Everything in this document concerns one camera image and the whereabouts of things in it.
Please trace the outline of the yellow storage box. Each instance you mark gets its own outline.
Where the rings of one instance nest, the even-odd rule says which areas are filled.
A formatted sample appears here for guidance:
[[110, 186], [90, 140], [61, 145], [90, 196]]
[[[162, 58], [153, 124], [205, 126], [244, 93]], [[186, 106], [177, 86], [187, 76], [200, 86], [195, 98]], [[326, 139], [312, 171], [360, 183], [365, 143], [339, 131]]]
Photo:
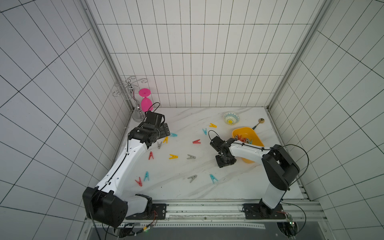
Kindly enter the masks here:
[[230, 153], [236, 158], [242, 158], [245, 163], [262, 164], [262, 157], [266, 151], [261, 148], [264, 144], [252, 128], [243, 127], [232, 132], [233, 139], [236, 139], [230, 146]]

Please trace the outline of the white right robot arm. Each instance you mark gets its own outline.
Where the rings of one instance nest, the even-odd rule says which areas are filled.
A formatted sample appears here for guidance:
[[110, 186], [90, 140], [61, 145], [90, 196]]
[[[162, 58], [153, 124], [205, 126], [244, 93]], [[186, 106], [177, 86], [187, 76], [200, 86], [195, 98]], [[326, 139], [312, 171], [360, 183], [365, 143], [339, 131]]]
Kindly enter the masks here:
[[210, 145], [218, 153], [216, 160], [220, 168], [233, 165], [237, 158], [261, 163], [269, 179], [269, 186], [259, 203], [260, 211], [271, 213], [300, 173], [300, 168], [284, 147], [274, 145], [270, 149], [247, 145], [230, 138], [227, 141], [214, 137]]

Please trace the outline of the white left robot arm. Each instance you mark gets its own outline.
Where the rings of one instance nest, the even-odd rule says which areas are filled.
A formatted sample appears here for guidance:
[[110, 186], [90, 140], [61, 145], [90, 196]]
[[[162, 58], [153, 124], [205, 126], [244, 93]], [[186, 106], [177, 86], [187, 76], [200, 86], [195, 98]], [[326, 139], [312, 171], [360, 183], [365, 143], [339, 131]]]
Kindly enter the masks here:
[[171, 134], [165, 119], [162, 114], [148, 111], [129, 132], [127, 146], [105, 177], [94, 188], [86, 188], [83, 202], [89, 219], [117, 228], [127, 217], [152, 216], [152, 198], [128, 191], [125, 184], [137, 160], [153, 143]]

